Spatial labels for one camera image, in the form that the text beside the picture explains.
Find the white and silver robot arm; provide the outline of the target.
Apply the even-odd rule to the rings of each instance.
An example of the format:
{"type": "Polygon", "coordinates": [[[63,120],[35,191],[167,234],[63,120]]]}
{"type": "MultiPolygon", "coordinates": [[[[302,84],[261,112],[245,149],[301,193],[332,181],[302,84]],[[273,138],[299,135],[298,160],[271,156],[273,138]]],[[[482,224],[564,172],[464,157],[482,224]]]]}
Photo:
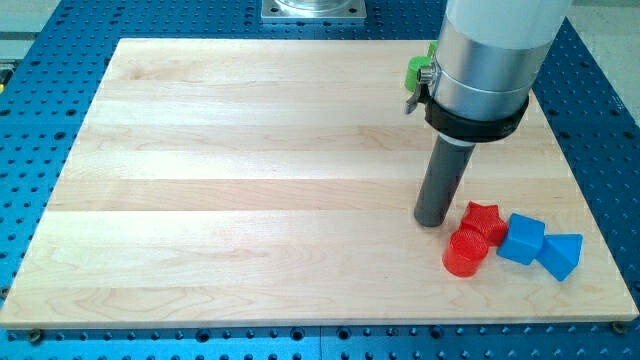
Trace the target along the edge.
{"type": "Polygon", "coordinates": [[[518,127],[529,91],[570,0],[449,0],[437,48],[416,75],[406,112],[459,141],[503,139],[518,127]]]}

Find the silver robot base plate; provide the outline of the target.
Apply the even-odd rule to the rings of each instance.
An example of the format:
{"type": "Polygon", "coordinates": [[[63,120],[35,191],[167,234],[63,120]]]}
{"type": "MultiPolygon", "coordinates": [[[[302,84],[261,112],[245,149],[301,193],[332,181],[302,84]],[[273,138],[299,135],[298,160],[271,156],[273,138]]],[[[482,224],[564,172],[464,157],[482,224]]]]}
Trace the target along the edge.
{"type": "Polygon", "coordinates": [[[262,0],[264,22],[364,21],[365,0],[262,0]]]}

